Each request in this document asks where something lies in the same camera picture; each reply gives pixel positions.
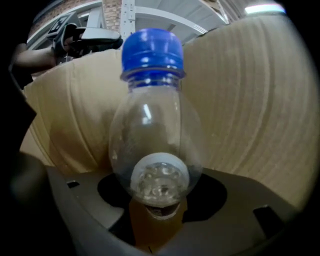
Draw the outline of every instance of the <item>blue bottle cap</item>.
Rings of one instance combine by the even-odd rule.
[[[126,39],[121,79],[126,81],[135,71],[144,68],[171,69],[178,77],[184,77],[182,44],[175,34],[159,28],[145,28]]]

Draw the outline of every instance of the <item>clear plastic bottle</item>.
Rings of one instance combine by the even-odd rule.
[[[205,153],[198,114],[180,91],[182,45],[166,30],[137,31],[122,67],[129,93],[109,131],[113,172],[153,217],[168,219],[199,180]]]

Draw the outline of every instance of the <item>ceiling light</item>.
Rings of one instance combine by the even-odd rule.
[[[285,9],[280,4],[276,4],[276,3],[249,6],[244,10],[247,14],[266,13],[266,12],[286,13]]]

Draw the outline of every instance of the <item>corrugated cardboard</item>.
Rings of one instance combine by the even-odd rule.
[[[319,92],[290,21],[240,20],[186,44],[184,57],[181,88],[200,115],[206,167],[253,178],[301,208],[319,160]],[[127,94],[120,73],[121,52],[107,50],[28,85],[24,93],[37,112],[28,136],[40,150],[24,150],[64,174],[110,171],[109,126]]]

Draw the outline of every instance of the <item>cardboard flap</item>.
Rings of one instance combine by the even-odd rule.
[[[319,160],[319,92],[288,18],[210,31],[184,46],[184,64],[182,92],[200,115],[207,167],[253,178],[301,207]]]

